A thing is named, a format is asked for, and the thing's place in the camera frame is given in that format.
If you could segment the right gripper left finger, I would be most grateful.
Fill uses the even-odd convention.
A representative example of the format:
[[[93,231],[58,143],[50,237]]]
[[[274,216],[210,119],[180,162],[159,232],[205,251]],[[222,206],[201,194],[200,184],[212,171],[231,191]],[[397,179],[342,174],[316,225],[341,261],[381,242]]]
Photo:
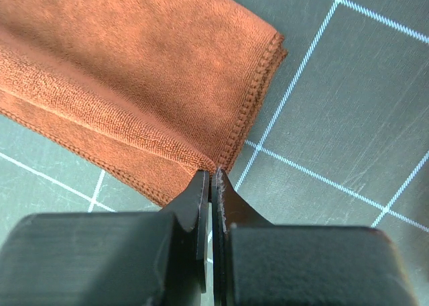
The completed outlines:
[[[210,175],[157,212],[39,213],[1,248],[2,305],[199,305]]]

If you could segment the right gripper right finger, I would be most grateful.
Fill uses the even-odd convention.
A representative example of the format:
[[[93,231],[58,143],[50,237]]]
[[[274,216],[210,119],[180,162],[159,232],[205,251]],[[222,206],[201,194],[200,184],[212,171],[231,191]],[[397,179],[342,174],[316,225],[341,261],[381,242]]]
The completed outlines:
[[[388,236],[365,226],[275,225],[211,181],[216,305],[416,305]]]

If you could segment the brown towel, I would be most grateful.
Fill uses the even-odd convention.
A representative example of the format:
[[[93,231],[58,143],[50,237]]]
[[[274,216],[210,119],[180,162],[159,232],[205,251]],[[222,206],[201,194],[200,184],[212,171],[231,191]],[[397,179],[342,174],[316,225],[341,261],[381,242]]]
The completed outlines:
[[[233,0],[1,0],[1,114],[164,206],[232,169],[283,41]]]

